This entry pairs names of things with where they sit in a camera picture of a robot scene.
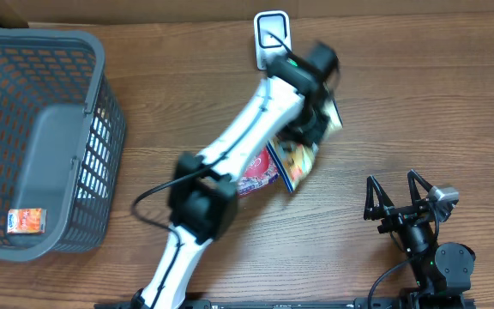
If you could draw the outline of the small orange juice carton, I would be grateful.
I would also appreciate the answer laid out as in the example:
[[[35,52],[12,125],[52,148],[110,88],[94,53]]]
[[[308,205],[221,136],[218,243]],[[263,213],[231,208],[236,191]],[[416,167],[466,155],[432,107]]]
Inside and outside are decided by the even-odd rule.
[[[46,210],[10,209],[7,218],[7,233],[38,234],[45,232]]]

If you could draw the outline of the cream snack bag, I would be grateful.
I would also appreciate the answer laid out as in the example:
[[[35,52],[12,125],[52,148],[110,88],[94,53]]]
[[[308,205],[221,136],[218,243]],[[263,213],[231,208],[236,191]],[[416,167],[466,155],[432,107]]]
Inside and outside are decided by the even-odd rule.
[[[323,132],[322,141],[326,141],[336,131],[342,129],[342,119],[334,97],[323,105],[323,114],[329,116],[329,122]],[[320,142],[305,146],[273,137],[267,144],[267,150],[277,166],[289,192],[294,192],[299,183],[305,179],[316,161]]]

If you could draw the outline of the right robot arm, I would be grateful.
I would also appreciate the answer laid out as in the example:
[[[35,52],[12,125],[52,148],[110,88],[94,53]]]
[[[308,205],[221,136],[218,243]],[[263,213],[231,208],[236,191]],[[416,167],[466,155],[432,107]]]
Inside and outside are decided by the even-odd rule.
[[[411,203],[396,207],[374,176],[367,178],[364,219],[380,221],[377,230],[387,234],[407,259],[380,275],[365,298],[357,298],[357,308],[474,308],[475,301],[463,294],[471,288],[476,255],[461,243],[440,244],[440,225],[446,222],[459,202],[456,188],[435,186],[410,170],[407,182]],[[388,276],[410,266],[414,288],[403,288],[395,298],[377,298],[378,285]]]

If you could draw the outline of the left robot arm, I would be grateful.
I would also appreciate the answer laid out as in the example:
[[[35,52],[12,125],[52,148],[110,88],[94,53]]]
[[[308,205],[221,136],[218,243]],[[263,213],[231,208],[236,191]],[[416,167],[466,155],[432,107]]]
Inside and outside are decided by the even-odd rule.
[[[166,248],[152,281],[132,298],[133,308],[179,308],[205,250],[231,226],[238,212],[238,181],[274,136],[313,148],[332,122],[324,107],[328,86],[340,73],[335,51],[318,42],[307,58],[291,51],[271,59],[266,76],[230,126],[198,154],[182,154],[173,179],[142,193],[169,189]]]

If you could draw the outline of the red purple snack pack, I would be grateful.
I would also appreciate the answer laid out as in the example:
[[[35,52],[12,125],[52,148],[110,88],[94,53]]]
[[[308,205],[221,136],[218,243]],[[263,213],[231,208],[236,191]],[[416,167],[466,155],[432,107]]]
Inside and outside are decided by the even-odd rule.
[[[264,148],[250,163],[238,181],[238,194],[240,196],[248,195],[266,185],[272,184],[279,176],[274,160],[268,150]]]

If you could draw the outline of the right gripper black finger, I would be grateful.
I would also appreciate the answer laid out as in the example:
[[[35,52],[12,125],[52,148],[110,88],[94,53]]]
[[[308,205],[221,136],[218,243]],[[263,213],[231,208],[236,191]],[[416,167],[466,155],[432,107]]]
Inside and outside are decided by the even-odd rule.
[[[407,182],[409,186],[409,192],[410,192],[410,198],[412,204],[415,204],[417,201],[422,199],[422,197],[419,194],[418,185],[420,185],[426,192],[429,192],[432,188],[432,185],[429,182],[427,182],[414,169],[411,169],[407,173]]]
[[[365,215],[388,215],[395,206],[374,176],[367,178]]]

